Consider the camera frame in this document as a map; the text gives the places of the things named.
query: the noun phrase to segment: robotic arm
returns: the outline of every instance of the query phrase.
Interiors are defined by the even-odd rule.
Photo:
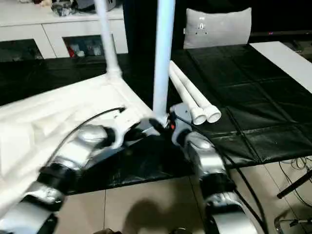
[[[185,119],[190,114],[184,104],[172,111]],[[51,234],[57,225],[54,212],[61,209],[68,192],[75,185],[93,152],[122,146],[123,137],[139,122],[131,110],[125,110],[117,119],[118,125],[84,125],[49,164],[43,167],[37,180],[24,198],[0,220],[0,234]],[[206,233],[256,234],[254,225],[245,215],[234,192],[221,156],[209,140],[193,132],[179,119],[173,121],[172,142],[179,145],[193,163],[205,203]]]

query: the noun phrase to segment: black mat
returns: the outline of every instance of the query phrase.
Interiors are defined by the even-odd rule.
[[[222,111],[219,122],[201,128],[240,166],[312,155],[312,95],[251,46],[176,51],[172,59]],[[153,56],[119,55],[118,60],[125,81],[151,107]],[[0,63],[0,105],[104,71],[103,57]],[[181,102],[172,85],[168,97],[168,107]],[[147,138],[91,168],[77,191],[191,174],[183,154],[165,142]]]

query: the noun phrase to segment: white cabinet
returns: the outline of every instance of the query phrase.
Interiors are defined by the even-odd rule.
[[[0,27],[0,47],[3,42],[19,40],[33,40],[44,59],[56,58],[41,24]]]
[[[127,53],[122,5],[107,12],[107,19],[116,52]],[[38,52],[39,57],[44,59],[69,57],[68,41],[90,41],[91,37],[92,41],[97,42],[96,49],[99,51],[102,49],[99,36],[100,24],[96,14],[77,13],[59,17],[50,7],[22,4],[17,0],[0,0],[0,61],[4,52],[16,52],[24,45]]]
[[[127,53],[125,26],[122,19],[110,20],[111,35],[118,54]],[[58,58],[69,57],[64,39],[74,37],[100,36],[99,21],[48,23],[42,25]]]

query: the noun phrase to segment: tiled floor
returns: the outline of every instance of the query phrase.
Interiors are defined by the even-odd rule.
[[[293,181],[304,174],[304,170],[295,170],[290,164],[281,165]],[[243,168],[242,171],[264,207],[270,234],[276,233],[274,218],[283,212],[287,212],[285,218],[312,217],[312,209],[302,205],[294,194],[284,199],[276,198],[280,189],[288,185],[278,163]],[[238,173],[231,171],[231,174],[238,190],[258,211]],[[312,204],[311,191],[310,182],[298,189],[299,194]],[[92,234],[103,227],[122,231],[123,234],[167,234],[176,227],[185,227],[195,234],[203,234],[201,200],[198,182],[194,177],[74,195],[69,197],[59,214],[57,234]],[[289,228],[285,223],[282,227],[285,234],[309,231],[307,226]]]

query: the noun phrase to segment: white shelf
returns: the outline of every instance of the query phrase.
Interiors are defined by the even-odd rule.
[[[50,6],[41,7],[33,3],[20,3],[17,0],[0,0],[0,11],[0,27],[98,20],[96,14],[77,13],[72,16],[59,17],[51,10]],[[108,19],[123,19],[122,5],[109,11]]]

